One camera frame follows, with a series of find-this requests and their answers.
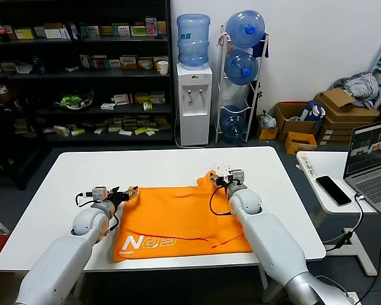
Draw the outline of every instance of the small white table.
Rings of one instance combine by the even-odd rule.
[[[55,161],[0,254],[0,271],[28,271],[65,234],[81,211],[77,193],[95,186],[193,186],[214,169],[245,172],[245,184],[275,214],[302,247],[307,260],[326,255],[293,184],[271,147],[173,149],[156,151],[67,152]],[[253,253],[112,260],[113,234],[93,247],[85,271],[124,271],[257,265]]]
[[[347,152],[300,151],[297,153],[297,159],[300,169],[305,173],[320,203],[320,207],[311,213],[311,219],[316,228],[321,225],[328,214],[360,213],[358,206],[354,202],[356,192],[343,179]],[[329,176],[352,199],[352,203],[340,207],[330,198],[316,182],[317,177],[325,175]],[[360,205],[364,213],[376,213],[365,200],[361,200]],[[368,276],[376,276],[377,270],[356,233],[353,234],[350,243],[349,245],[342,246],[340,249],[327,252],[327,256],[356,256],[365,273]],[[334,245],[325,245],[326,249],[333,247]]]

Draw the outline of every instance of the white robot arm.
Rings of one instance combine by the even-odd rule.
[[[244,185],[244,172],[212,175],[212,183],[226,188],[232,211],[265,272],[287,291],[296,305],[351,305],[338,289],[310,274],[305,254],[282,222],[261,207],[261,198]]]
[[[15,304],[59,305],[88,263],[94,244],[112,229],[117,207],[137,195],[137,188],[110,193],[82,210],[65,236],[55,240],[24,277]]]
[[[310,274],[299,244],[275,215],[263,210],[259,195],[244,185],[242,170],[233,170],[227,177],[212,175],[211,181],[225,187],[232,214],[243,225],[265,272],[286,289],[296,305],[351,305],[339,289]],[[25,276],[16,304],[59,305],[89,261],[93,245],[110,231],[109,221],[118,205],[136,194],[136,188],[111,193],[79,213],[71,231],[57,239]]]

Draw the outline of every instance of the orange cloth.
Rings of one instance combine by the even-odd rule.
[[[235,216],[210,211],[216,189],[210,173],[214,171],[198,179],[197,186],[139,188],[125,204],[114,260],[251,251]],[[223,189],[212,207],[217,213],[229,210]]]

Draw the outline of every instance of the power strip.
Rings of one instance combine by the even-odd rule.
[[[357,295],[357,292],[354,292],[354,291],[348,292],[348,295],[349,295],[349,301],[353,305],[360,300],[360,298]]]

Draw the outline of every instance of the blue water jug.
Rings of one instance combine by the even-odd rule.
[[[265,24],[256,11],[242,11],[230,17],[226,32],[239,48],[252,48],[264,37]]]
[[[224,63],[226,76],[236,85],[247,85],[258,73],[257,60],[243,50],[232,50]]]
[[[238,112],[236,106],[228,105],[225,109],[220,110],[220,129],[223,133],[224,140],[229,143],[236,143],[244,140],[247,131],[246,120]]]
[[[177,19],[179,62],[199,67],[208,62],[209,16],[185,14]]]

